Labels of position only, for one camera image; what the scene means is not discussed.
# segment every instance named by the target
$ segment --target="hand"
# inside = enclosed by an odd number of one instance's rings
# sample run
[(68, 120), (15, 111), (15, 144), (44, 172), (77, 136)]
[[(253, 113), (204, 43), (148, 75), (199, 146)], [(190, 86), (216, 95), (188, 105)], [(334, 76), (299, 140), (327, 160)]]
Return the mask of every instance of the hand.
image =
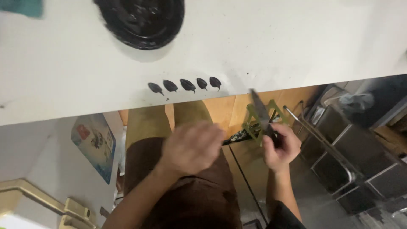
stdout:
[(275, 149), (272, 139), (263, 136), (264, 161), (276, 174), (289, 170), (290, 162), (300, 153), (301, 141), (290, 127), (278, 123), (273, 123), (271, 126), (280, 134), (282, 145), (281, 148)]
[(177, 178), (209, 168), (218, 158), (225, 132), (207, 121), (176, 128), (165, 141), (157, 167)]

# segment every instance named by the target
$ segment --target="black paint drop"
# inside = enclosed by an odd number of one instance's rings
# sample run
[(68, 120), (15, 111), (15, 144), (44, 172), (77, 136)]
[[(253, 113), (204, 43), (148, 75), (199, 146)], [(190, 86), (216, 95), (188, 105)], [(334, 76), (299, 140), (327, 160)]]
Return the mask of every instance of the black paint drop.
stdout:
[(195, 93), (196, 87), (195, 87), (189, 80), (180, 79), (179, 81), (181, 82), (181, 86), (182, 86), (185, 90), (191, 90), (191, 91), (194, 91), (194, 93)]
[(169, 80), (164, 80), (162, 82), (164, 84), (165, 89), (167, 89), (169, 92), (175, 91), (177, 92), (178, 87), (175, 85), (175, 83), (169, 81)]
[(197, 78), (197, 84), (198, 84), (198, 86), (199, 86), (201, 89), (207, 90), (207, 89), (206, 89), (206, 86), (207, 86), (208, 84), (206, 83), (205, 80), (203, 80), (203, 79), (201, 79), (201, 78)]
[(154, 93), (161, 93), (163, 96), (164, 94), (162, 93), (162, 89), (160, 86), (158, 86), (155, 83), (149, 83), (149, 88), (154, 92)]
[(215, 77), (210, 77), (210, 78), (209, 78), (209, 83), (210, 83), (210, 85), (211, 85), (212, 87), (214, 87), (214, 88), (219, 88), (219, 90), (221, 89), (222, 83), (221, 83), (217, 78), (215, 78)]

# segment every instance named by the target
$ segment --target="black cable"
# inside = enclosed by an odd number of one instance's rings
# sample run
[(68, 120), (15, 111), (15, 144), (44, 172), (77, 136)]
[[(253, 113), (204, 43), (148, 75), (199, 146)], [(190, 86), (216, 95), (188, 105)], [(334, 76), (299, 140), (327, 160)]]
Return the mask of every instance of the black cable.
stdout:
[(253, 197), (253, 200), (254, 200), (254, 202), (256, 203), (256, 206), (257, 206), (257, 208), (258, 208), (258, 210), (259, 210), (261, 216), (262, 216), (263, 219), (264, 219), (264, 222), (267, 224), (266, 217), (264, 216), (263, 211), (261, 210), (260, 205), (258, 204), (256, 197), (254, 196), (253, 190), (252, 190), (252, 188), (250, 187), (249, 182), (247, 181), (246, 176), (245, 176), (245, 174), (243, 173), (243, 170), (242, 170), (242, 168), (240, 167), (240, 164), (239, 164), (239, 162), (237, 161), (237, 158), (236, 158), (236, 156), (234, 155), (233, 150), (232, 150), (232, 148), (230, 147), (230, 145), (229, 145), (229, 149), (230, 149), (230, 152), (231, 152), (232, 155), (233, 155), (234, 160), (236, 161), (237, 167), (239, 167), (240, 173), (242, 174), (243, 179), (245, 180), (245, 182), (246, 182), (246, 184), (247, 184), (247, 187), (249, 188), (249, 191), (250, 191), (250, 193), (251, 193), (251, 195), (252, 195), (252, 197)]

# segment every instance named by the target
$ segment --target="poster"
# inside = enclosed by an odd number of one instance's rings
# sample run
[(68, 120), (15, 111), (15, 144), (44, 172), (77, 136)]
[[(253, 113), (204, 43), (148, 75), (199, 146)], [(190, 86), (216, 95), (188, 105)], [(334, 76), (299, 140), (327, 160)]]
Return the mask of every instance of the poster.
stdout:
[(79, 116), (72, 127), (71, 139), (106, 183), (110, 184), (116, 139), (103, 114)]

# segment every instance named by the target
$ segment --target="teal cloth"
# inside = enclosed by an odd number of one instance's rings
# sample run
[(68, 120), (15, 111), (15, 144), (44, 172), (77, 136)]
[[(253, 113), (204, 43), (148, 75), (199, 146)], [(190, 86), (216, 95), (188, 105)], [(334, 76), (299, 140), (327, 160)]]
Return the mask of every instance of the teal cloth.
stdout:
[(0, 10), (39, 18), (43, 13), (42, 0), (0, 0)]

